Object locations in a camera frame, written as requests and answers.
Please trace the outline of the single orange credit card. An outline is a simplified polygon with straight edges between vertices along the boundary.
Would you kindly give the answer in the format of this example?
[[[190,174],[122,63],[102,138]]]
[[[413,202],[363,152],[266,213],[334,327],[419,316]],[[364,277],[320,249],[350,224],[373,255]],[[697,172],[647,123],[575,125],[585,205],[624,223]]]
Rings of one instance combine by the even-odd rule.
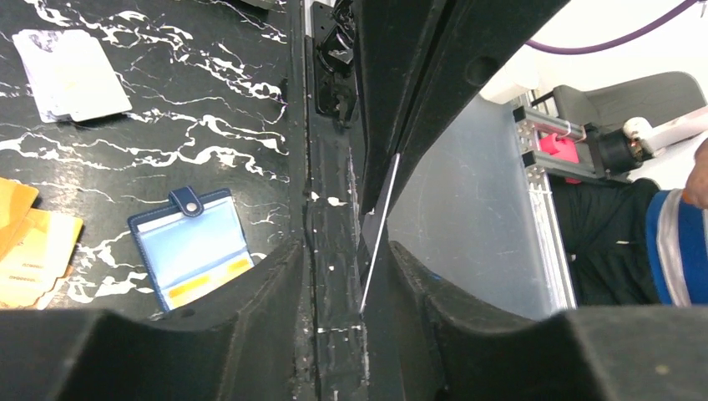
[[[247,258],[241,258],[224,266],[216,267],[209,272],[169,289],[167,291],[167,300],[171,301],[175,307],[183,306],[223,286],[230,280],[247,272],[253,266],[252,261]]]

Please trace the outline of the single white card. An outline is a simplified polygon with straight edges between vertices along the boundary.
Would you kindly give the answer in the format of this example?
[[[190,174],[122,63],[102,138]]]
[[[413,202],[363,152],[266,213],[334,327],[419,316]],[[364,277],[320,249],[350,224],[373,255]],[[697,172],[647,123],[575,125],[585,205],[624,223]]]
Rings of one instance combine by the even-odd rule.
[[[366,309],[374,266],[377,264],[377,254],[382,241],[383,230],[392,197],[391,192],[395,184],[400,158],[400,154],[393,156],[387,175],[383,181],[381,193],[377,198],[377,203],[371,211],[365,214],[363,220],[361,240],[357,250],[358,276],[362,293],[358,307],[360,314]]]

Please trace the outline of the orange credit card stack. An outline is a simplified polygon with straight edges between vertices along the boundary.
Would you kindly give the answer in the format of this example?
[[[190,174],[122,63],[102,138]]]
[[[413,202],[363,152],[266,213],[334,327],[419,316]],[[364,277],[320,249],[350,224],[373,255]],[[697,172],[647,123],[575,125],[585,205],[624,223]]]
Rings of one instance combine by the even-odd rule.
[[[42,309],[70,273],[83,229],[75,216],[33,205],[38,189],[1,179],[1,308]]]

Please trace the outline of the navy blue card holder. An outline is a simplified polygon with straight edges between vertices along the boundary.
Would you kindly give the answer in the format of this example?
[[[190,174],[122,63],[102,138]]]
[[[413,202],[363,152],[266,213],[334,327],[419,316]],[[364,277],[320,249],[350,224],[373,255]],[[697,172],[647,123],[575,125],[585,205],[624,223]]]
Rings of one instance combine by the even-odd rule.
[[[168,201],[127,220],[166,312],[189,304],[175,307],[167,300],[169,289],[241,258],[255,266],[229,189],[199,195],[186,186],[172,190]]]

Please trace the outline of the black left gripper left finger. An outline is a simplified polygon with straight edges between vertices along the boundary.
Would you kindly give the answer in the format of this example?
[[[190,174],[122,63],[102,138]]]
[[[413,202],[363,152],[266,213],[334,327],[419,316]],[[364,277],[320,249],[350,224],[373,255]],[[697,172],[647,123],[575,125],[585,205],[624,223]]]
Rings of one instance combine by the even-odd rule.
[[[4,400],[288,400],[303,243],[151,320],[101,309],[1,314]]]

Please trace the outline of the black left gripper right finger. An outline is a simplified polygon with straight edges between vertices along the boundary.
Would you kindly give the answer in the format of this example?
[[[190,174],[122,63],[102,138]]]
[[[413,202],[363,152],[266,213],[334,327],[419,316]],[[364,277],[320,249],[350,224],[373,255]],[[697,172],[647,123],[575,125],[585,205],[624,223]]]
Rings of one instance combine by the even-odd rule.
[[[539,322],[473,297],[402,244],[367,313],[375,400],[704,400],[703,307],[584,307]]]

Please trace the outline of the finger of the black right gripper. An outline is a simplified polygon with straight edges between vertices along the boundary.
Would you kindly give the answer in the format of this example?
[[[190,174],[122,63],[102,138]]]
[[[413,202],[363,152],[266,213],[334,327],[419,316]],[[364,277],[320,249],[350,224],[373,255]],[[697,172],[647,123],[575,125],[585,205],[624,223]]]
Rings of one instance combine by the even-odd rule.
[[[365,165],[361,212],[374,208],[445,1],[355,1],[355,65]]]
[[[564,6],[562,0],[458,1],[422,71],[398,146],[391,202],[422,157],[484,85]]]

